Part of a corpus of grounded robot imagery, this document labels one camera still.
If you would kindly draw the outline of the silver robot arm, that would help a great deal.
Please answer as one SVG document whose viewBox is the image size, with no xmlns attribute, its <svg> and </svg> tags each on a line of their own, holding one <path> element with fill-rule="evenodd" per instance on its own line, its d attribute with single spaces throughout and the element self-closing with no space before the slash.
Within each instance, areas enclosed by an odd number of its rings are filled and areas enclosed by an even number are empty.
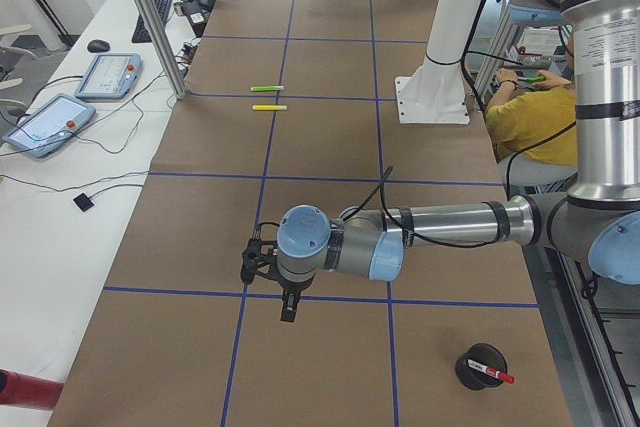
<svg viewBox="0 0 640 427">
<path fill-rule="evenodd" d="M 639 0 L 511 0 L 514 23 L 568 24 L 574 38 L 578 169 L 564 194 L 476 205 L 286 212 L 275 268 L 294 320 L 319 270 L 391 281 L 406 249 L 543 243 L 623 284 L 639 280 Z"/>
</svg>

